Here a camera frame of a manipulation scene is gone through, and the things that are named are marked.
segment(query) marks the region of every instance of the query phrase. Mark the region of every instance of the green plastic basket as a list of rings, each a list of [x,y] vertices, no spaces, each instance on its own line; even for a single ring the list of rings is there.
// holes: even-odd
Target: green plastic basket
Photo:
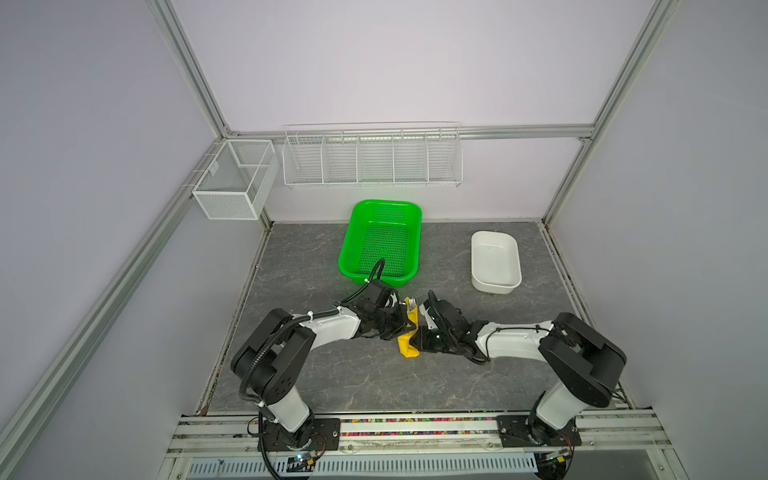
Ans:
[[[364,200],[355,205],[339,270],[357,283],[364,283],[379,259],[386,259],[382,280],[403,286],[419,270],[419,241],[422,209],[410,202]]]

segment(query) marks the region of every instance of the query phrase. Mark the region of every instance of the white wall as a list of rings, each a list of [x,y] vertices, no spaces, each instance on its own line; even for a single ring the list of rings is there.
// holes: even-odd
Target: white wall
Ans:
[[[17,480],[155,478],[216,364],[261,233],[192,205]]]
[[[766,25],[683,2],[553,226],[692,480],[765,477]]]
[[[212,141],[140,0],[0,5],[0,428]]]
[[[591,123],[653,0],[174,0],[236,131]]]
[[[425,220],[542,218],[580,143],[575,138],[462,142],[464,181],[458,187],[359,187],[291,190],[282,171],[266,201],[275,221],[349,221],[365,199],[418,204]],[[278,146],[282,157],[282,145]]]

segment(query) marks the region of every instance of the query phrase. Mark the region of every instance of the yellow cloth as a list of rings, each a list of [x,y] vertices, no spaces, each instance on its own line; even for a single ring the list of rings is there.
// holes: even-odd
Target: yellow cloth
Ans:
[[[400,345],[400,353],[402,353],[402,356],[407,359],[412,359],[419,356],[419,351],[416,349],[416,347],[409,343],[411,341],[411,337],[414,336],[416,331],[419,329],[419,308],[416,307],[413,310],[409,310],[408,318],[414,322],[416,329],[412,332],[403,333],[401,336],[397,337],[397,343]]]

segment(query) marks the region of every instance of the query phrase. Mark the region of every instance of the wire basket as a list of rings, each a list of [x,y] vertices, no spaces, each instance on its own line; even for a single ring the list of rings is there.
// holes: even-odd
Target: wire basket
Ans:
[[[283,174],[288,187],[459,185],[458,127],[288,134]]]
[[[280,162],[269,140],[226,140],[192,194],[210,219],[257,220]]]

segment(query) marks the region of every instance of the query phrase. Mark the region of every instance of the wire shelf compartment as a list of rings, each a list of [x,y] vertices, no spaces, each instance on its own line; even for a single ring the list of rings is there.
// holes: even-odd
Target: wire shelf compartment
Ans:
[[[280,169],[269,140],[226,140],[192,194],[213,220],[258,220]]]
[[[458,186],[463,177],[458,126],[380,131],[300,131],[283,146],[291,188]]]

